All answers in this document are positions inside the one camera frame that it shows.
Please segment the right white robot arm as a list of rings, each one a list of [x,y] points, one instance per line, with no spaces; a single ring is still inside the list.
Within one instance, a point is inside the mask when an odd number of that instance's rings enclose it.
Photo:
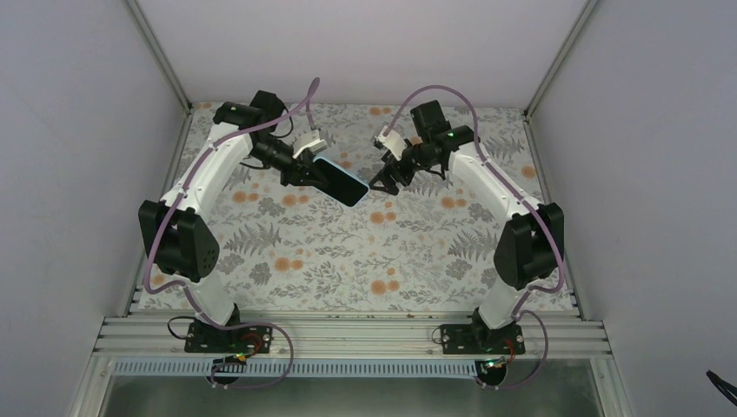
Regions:
[[[484,154],[476,116],[472,126],[452,127],[437,101],[414,107],[410,115],[420,142],[403,138],[392,125],[380,128],[373,143],[384,150],[384,165],[369,186],[397,195],[420,171],[451,174],[482,199],[501,225],[493,252],[499,277],[472,313],[468,329],[473,347],[491,354],[521,318],[521,308],[533,292],[554,294],[561,289],[562,277],[553,287],[542,286],[541,280],[561,272],[564,213],[558,204],[530,195]]]

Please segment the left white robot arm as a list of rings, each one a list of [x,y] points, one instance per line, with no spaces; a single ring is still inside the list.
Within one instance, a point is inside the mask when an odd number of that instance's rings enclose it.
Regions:
[[[208,226],[209,214],[233,171],[248,157],[281,174],[282,184],[316,185],[312,159],[326,148],[304,98],[289,109],[273,93],[258,91],[251,103],[225,102],[215,112],[203,147],[173,187],[138,210],[147,252],[144,289],[157,295],[180,288],[195,318],[209,327],[208,341],[219,351],[242,339],[236,305],[212,275],[220,246]]]

